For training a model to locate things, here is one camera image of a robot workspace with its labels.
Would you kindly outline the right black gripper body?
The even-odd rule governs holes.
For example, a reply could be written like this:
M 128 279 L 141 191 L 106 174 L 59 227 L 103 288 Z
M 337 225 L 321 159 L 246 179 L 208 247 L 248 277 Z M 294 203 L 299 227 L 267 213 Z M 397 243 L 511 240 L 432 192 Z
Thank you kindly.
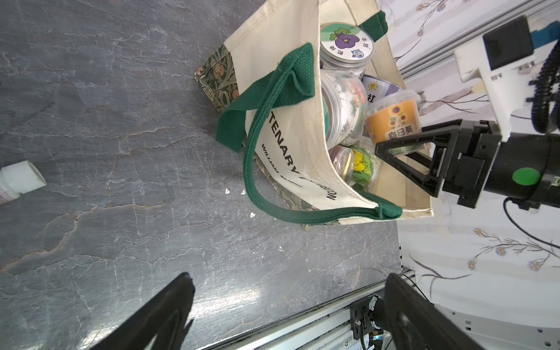
M 457 204 L 474 209 L 487 183 L 502 134 L 493 121 L 453 120 L 458 128 L 443 191 L 458 195 Z

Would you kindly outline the cream canvas tote bag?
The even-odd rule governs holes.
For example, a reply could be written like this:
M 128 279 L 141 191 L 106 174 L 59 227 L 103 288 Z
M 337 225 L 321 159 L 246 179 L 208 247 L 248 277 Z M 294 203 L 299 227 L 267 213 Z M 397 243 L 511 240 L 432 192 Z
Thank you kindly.
M 299 225 L 352 225 L 433 215 L 431 198 L 383 166 L 356 191 L 329 157 L 320 85 L 322 26 L 341 22 L 373 37 L 366 70 L 402 85 L 375 1 L 267 1 L 196 72 L 220 112 L 217 141 L 244 151 L 244 183 L 261 211 Z

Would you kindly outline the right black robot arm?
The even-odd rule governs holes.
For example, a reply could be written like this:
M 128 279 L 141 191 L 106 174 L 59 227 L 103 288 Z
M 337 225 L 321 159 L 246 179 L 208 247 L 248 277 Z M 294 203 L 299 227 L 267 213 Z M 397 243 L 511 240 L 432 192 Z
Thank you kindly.
M 458 195 L 474 209 L 482 192 L 510 198 L 528 210 L 559 207 L 559 136 L 512 133 L 495 122 L 453 120 L 419 134 L 379 142 L 376 156 L 436 198 Z

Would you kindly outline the orange sunflower seed cup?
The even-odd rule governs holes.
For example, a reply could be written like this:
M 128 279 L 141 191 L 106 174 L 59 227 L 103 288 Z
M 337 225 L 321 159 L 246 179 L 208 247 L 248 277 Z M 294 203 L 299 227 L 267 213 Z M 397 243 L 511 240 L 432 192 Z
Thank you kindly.
M 369 104 L 365 128 L 373 144 L 420 133 L 420 100 L 414 90 L 400 90 Z

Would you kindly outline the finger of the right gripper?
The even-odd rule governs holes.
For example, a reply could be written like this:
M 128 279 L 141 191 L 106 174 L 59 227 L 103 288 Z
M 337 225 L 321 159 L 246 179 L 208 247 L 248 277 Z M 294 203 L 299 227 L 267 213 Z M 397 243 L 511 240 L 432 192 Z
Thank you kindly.
M 456 158 L 455 151 L 459 143 L 461 124 L 461 120 L 442 122 L 427 126 L 418 134 L 379 142 L 375 148 L 375 155 L 423 189 L 424 192 L 436 198 L 442 190 L 444 180 Z M 424 166 L 427 169 L 426 174 L 397 158 L 396 149 L 416 148 L 425 144 L 435 146 L 432 157 L 417 150 L 410 151 L 407 157 Z

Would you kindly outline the large strawberry label jar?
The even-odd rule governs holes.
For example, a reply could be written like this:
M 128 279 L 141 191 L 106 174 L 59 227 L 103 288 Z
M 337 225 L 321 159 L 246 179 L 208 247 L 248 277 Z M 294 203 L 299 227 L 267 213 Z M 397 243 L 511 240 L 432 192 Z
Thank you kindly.
M 352 146 L 360 140 L 367 116 L 365 86 L 352 73 L 335 70 L 321 70 L 320 82 L 327 148 Z

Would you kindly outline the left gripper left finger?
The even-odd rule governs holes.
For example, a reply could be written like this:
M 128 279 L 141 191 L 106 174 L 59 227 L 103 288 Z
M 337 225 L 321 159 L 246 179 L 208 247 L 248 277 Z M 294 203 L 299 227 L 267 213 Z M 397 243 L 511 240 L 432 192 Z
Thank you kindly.
M 195 286 L 186 272 L 155 295 L 94 349 L 180 349 L 193 322 L 188 319 Z

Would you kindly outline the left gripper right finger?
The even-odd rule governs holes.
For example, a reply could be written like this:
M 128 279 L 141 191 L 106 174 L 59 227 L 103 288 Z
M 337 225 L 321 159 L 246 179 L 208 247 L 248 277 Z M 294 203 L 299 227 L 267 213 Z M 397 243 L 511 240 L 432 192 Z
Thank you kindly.
M 385 327 L 397 349 L 480 349 L 397 274 L 385 281 Z

